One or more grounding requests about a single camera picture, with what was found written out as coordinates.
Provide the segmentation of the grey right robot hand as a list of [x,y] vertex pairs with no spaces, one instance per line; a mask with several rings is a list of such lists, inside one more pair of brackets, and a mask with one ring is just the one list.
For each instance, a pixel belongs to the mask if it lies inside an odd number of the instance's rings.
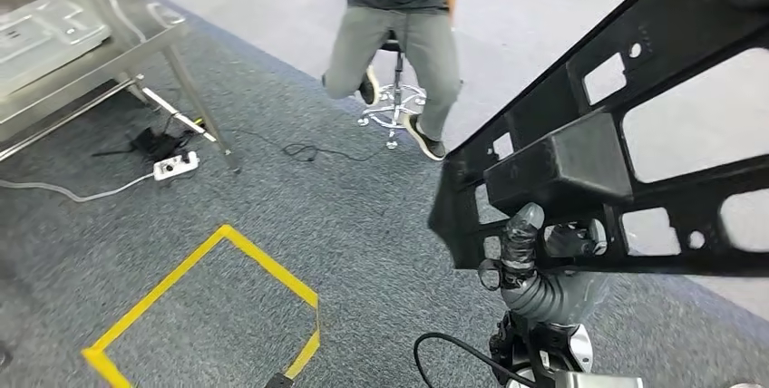
[[545,213],[536,203],[523,206],[507,222],[500,237],[501,254],[477,268],[482,285],[499,290],[515,315],[534,322],[578,325],[608,295],[606,274],[560,271],[535,266],[535,244]]

